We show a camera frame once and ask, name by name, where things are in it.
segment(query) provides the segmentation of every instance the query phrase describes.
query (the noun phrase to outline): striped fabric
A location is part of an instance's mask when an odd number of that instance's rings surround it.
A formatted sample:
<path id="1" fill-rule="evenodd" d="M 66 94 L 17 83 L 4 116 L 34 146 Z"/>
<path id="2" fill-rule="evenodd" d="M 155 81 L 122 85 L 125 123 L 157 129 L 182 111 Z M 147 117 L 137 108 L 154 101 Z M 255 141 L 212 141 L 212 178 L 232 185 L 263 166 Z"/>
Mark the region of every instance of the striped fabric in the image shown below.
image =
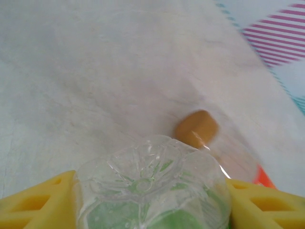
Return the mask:
<path id="1" fill-rule="evenodd" d="M 305 1 L 267 16 L 242 33 L 270 68 L 305 59 Z"/>

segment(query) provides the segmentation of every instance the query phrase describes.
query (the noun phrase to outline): pink stripe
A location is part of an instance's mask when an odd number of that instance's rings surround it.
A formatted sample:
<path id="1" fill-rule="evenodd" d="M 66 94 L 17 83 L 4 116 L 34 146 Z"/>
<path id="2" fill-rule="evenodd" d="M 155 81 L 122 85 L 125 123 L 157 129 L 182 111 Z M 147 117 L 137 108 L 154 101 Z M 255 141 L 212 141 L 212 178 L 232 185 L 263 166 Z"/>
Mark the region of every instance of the pink stripe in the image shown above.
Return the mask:
<path id="1" fill-rule="evenodd" d="M 286 20 L 286 21 L 296 21 L 296 22 L 305 23 L 305 19 L 291 18 L 291 17 L 279 16 L 279 15 L 272 15 L 272 16 L 269 16 L 269 17 L 270 18 L 275 18 L 275 19 Z"/>
<path id="2" fill-rule="evenodd" d="M 293 56 L 298 56 L 298 57 L 305 57 L 305 55 L 294 53 L 294 52 L 287 52 L 287 51 L 273 49 L 273 48 L 268 48 L 268 47 L 259 46 L 259 45 L 255 45 L 255 44 L 253 44 L 252 46 L 257 48 L 257 49 L 266 49 L 266 50 L 269 50 L 269 51 L 284 53 L 284 54 L 288 54 L 288 55 L 293 55 Z"/>
<path id="3" fill-rule="evenodd" d="M 279 43 L 283 43 L 283 44 L 290 44 L 290 45 L 295 45 L 295 46 L 300 46 L 300 47 L 305 48 L 305 44 L 287 42 L 287 41 L 283 41 L 283 40 L 278 40 L 278 39 L 269 38 L 269 37 L 262 37 L 262 36 L 257 36 L 257 35 L 253 35 L 253 34 L 248 34 L 248 33 L 244 33 L 244 35 L 247 37 L 254 37 L 254 38 L 263 39 L 263 40 L 267 40 L 267 41 L 271 41 L 271 42 L 279 42 Z"/>
<path id="4" fill-rule="evenodd" d="M 305 5 L 304 5 L 304 4 L 293 4 L 291 7 L 296 7 L 296 8 L 303 8 L 303 9 L 305 9 Z"/>
<path id="5" fill-rule="evenodd" d="M 269 20 L 261 20 L 260 22 L 268 23 L 268 24 L 273 24 L 273 25 L 287 26 L 287 27 L 291 27 L 291 28 L 305 30 L 305 26 L 302 26 L 302 25 L 293 25 L 293 24 L 289 24 L 289 23 L 283 23 L 283 22 L 277 22 L 277 21 L 269 21 Z"/>
<path id="6" fill-rule="evenodd" d="M 283 63 L 289 63 L 288 61 L 284 61 L 284 60 L 280 60 L 280 59 L 277 59 L 277 58 L 272 58 L 272 57 L 269 57 L 269 56 L 263 56 L 263 55 L 260 55 L 262 58 L 264 59 L 269 59 L 269 60 L 272 60 L 272 61 L 279 61 L 279 62 L 283 62 Z"/>
<path id="7" fill-rule="evenodd" d="M 279 55 L 279 54 L 275 54 L 275 53 L 271 53 L 271 52 L 265 52 L 265 51 L 261 51 L 261 50 L 256 50 L 256 51 L 259 52 L 259 53 L 262 53 L 262 54 L 267 54 L 267 55 L 271 55 L 271 56 L 286 58 L 286 59 L 289 59 L 289 60 L 292 60 L 292 61 L 299 61 L 299 59 L 296 59 L 296 58 L 293 58 L 293 57 L 290 57 L 290 56 L 283 56 L 283 55 Z"/>
<path id="8" fill-rule="evenodd" d="M 274 62 L 271 62 L 271 61 L 265 61 L 265 60 L 264 60 L 264 62 L 265 62 L 265 63 L 269 63 L 269 64 L 273 64 L 273 65 L 280 65 L 279 63 L 274 63 Z"/>
<path id="9" fill-rule="evenodd" d="M 305 36 L 305 32 L 299 32 L 299 31 L 293 31 L 293 30 L 284 30 L 284 29 L 279 29 L 279 28 L 270 27 L 270 26 L 252 25 L 252 27 L 257 27 L 257 28 L 266 29 L 266 30 L 274 30 L 274 31 L 279 31 L 279 32 L 287 32 L 287 33 L 291 33 L 291 34 Z"/>
<path id="10" fill-rule="evenodd" d="M 281 13 L 289 13 L 289 14 L 293 14 L 293 15 L 302 15 L 302 16 L 305 16 L 305 12 L 294 11 L 294 10 L 282 10 L 280 12 Z"/>
<path id="11" fill-rule="evenodd" d="M 286 35 L 281 35 L 281 34 L 277 34 L 277 33 L 265 32 L 265 31 L 253 30 L 253 29 L 245 29 L 245 31 L 256 32 L 256 33 L 260 33 L 260 34 L 265 34 L 265 35 L 270 35 L 270 36 L 275 36 L 275 37 L 282 37 L 282 38 L 287 38 L 287 39 L 291 39 L 291 40 L 305 42 L 305 38 L 286 36 Z"/>
<path id="12" fill-rule="evenodd" d="M 253 42 L 253 43 L 258 43 L 258 44 L 269 45 L 269 46 L 273 46 L 273 47 L 277 47 L 277 48 L 282 48 L 282 49 L 289 49 L 289 50 L 293 50 L 293 51 L 297 51 L 297 52 L 305 52 L 305 50 L 303 50 L 303 49 L 296 49 L 296 48 L 292 48 L 292 47 L 286 47 L 286 46 L 279 45 L 279 44 L 272 44 L 272 43 L 267 43 L 267 42 L 261 42 L 261 41 L 252 40 L 252 39 L 248 39 L 248 41 L 249 42 Z"/>

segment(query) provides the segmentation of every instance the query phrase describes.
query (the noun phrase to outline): clear plastic bottle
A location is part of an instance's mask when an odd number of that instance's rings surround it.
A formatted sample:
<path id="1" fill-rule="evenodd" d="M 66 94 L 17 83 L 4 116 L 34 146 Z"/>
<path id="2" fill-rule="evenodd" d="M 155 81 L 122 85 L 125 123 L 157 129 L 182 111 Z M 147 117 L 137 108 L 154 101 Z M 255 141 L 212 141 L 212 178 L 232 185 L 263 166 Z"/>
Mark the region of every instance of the clear plastic bottle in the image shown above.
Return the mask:
<path id="1" fill-rule="evenodd" d="M 78 229 L 226 229 L 230 195 L 210 155 L 157 135 L 77 172 Z"/>
<path id="2" fill-rule="evenodd" d="M 212 155 L 228 178 L 273 187 L 255 151 L 216 106 L 204 104 L 175 129 L 175 137 Z"/>

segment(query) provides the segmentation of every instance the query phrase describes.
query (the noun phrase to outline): pink striped pattern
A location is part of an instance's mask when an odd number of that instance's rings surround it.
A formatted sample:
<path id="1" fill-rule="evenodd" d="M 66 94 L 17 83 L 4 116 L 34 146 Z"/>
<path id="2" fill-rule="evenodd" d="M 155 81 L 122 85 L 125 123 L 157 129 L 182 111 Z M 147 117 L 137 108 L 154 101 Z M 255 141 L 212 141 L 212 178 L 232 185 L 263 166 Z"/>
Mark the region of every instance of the pink striped pattern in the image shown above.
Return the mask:
<path id="1" fill-rule="evenodd" d="M 245 28 L 244 36 L 269 67 L 305 58 L 305 4 L 293 4 Z"/>

